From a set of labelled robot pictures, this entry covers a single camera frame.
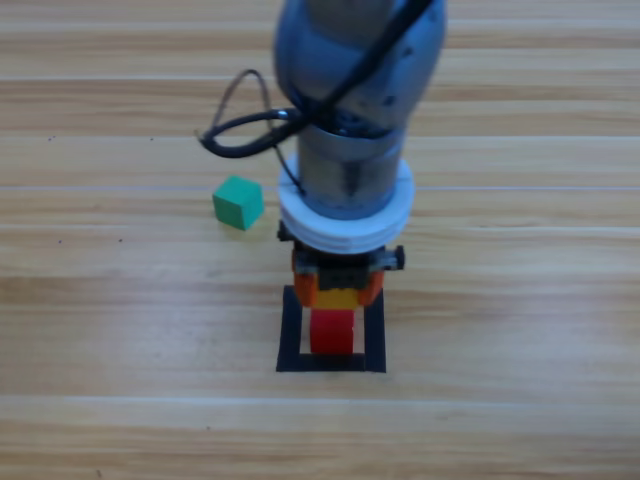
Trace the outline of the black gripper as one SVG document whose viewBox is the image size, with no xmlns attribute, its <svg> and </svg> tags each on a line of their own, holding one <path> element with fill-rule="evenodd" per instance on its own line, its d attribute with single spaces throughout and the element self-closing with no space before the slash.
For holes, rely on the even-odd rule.
<svg viewBox="0 0 640 480">
<path fill-rule="evenodd" d="M 304 244 L 283 222 L 279 223 L 277 238 L 293 243 L 293 287 L 299 303 L 307 308 L 316 304 L 319 289 L 347 288 L 359 289 L 358 304 L 367 307 L 383 289 L 384 272 L 403 270 L 406 264 L 402 245 L 393 250 L 382 246 L 359 254 L 327 253 Z"/>
</svg>

